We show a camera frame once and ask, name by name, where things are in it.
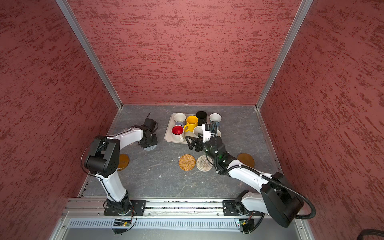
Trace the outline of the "grey round coaster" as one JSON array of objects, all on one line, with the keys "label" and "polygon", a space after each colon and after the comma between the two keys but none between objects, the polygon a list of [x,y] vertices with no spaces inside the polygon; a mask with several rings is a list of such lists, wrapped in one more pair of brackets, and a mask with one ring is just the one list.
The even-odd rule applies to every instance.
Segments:
[{"label": "grey round coaster", "polygon": [[150,146],[150,147],[147,147],[147,148],[143,148],[143,150],[145,151],[152,151],[154,150],[158,145],[153,145],[153,146]]}]

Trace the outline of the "beige woven spiral coaster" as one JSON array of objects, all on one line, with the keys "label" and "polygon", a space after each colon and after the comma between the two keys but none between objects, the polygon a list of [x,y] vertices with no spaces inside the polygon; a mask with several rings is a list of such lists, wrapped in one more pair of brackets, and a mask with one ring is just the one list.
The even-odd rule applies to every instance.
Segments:
[{"label": "beige woven spiral coaster", "polygon": [[214,160],[209,156],[200,156],[196,161],[197,168],[202,172],[208,172],[213,167]]}]

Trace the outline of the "brown woven rattan coaster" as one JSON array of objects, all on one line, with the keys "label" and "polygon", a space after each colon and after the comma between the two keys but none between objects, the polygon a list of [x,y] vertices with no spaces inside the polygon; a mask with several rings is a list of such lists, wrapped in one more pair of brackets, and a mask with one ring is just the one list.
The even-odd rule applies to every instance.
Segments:
[{"label": "brown woven rattan coaster", "polygon": [[179,167],[183,171],[191,171],[196,165],[196,159],[192,155],[183,155],[179,159]]}]

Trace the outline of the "brown round wooden coaster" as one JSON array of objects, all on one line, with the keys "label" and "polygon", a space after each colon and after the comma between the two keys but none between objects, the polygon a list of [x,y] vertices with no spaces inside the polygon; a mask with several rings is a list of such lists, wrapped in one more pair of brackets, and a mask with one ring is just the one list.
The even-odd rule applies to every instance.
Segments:
[{"label": "brown round wooden coaster", "polygon": [[250,154],[241,153],[237,156],[237,159],[244,165],[247,165],[248,167],[251,167],[251,168],[255,167],[255,160]]}]

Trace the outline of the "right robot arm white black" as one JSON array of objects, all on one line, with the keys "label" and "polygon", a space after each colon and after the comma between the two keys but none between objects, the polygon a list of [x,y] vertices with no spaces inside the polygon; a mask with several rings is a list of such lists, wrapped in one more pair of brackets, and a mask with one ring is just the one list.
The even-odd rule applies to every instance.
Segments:
[{"label": "right robot arm white black", "polygon": [[294,219],[309,220],[316,216],[315,205],[294,190],[282,173],[268,174],[247,166],[226,151],[221,137],[205,142],[203,138],[187,136],[187,144],[191,150],[203,152],[207,159],[211,158],[209,163],[215,167],[217,174],[237,179],[261,194],[260,200],[250,191],[242,192],[236,199],[240,214],[253,211],[269,214],[284,228]]}]

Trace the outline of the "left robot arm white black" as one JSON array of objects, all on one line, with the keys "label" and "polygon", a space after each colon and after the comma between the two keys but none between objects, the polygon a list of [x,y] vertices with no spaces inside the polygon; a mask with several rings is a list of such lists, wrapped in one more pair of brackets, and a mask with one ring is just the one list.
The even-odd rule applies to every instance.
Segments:
[{"label": "left robot arm white black", "polygon": [[118,175],[120,150],[126,146],[138,143],[139,146],[151,151],[158,144],[155,132],[158,124],[133,126],[128,130],[112,136],[97,136],[90,144],[87,158],[84,162],[86,173],[95,177],[101,183],[107,194],[106,209],[124,216],[133,211],[128,191]]}]

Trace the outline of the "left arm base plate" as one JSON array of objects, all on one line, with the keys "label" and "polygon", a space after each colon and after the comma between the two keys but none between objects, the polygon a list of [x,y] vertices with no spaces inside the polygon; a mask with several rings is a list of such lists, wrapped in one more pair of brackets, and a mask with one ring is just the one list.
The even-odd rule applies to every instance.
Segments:
[{"label": "left arm base plate", "polygon": [[142,216],[146,203],[146,200],[127,200],[121,203],[106,200],[103,204],[104,216]]}]

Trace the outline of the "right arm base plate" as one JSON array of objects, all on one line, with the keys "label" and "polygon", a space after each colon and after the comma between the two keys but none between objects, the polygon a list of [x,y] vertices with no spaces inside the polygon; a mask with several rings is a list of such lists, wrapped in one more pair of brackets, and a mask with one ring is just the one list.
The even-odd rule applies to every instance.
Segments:
[{"label": "right arm base plate", "polygon": [[248,211],[240,202],[235,200],[223,200],[223,213],[226,217],[250,217],[250,216],[262,216],[263,213],[257,211]]}]

